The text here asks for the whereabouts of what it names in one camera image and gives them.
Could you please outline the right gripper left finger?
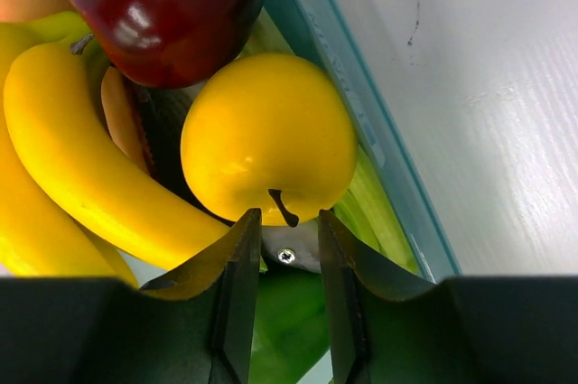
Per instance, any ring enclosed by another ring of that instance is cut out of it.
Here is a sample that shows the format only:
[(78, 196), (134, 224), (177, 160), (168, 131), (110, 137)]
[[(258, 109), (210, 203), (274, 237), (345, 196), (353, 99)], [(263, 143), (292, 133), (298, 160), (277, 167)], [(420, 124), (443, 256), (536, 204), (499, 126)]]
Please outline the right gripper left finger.
[(261, 259), (261, 211), (250, 209), (215, 243), (147, 282), (168, 317), (167, 383), (246, 383)]

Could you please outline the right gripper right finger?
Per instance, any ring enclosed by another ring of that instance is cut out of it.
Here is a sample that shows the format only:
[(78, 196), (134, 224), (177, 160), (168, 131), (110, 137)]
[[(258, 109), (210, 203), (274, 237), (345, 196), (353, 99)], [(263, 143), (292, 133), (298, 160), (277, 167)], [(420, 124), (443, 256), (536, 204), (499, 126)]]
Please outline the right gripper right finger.
[(385, 383), (377, 366), (385, 361), (372, 350), (384, 332), (369, 321), (395, 302), (409, 301), (434, 287), (358, 239), (331, 211), (319, 214), (318, 242), (336, 383)]

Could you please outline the blue plastic fruit basket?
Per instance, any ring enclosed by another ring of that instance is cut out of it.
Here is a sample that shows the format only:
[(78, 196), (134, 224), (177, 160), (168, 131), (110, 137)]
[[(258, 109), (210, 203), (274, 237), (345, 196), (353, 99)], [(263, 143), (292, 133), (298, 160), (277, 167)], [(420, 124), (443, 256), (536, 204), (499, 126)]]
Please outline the blue plastic fruit basket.
[(422, 275), (432, 282), (459, 275), (452, 248), (336, 0), (266, 0), (266, 10), (293, 51), (334, 79)]

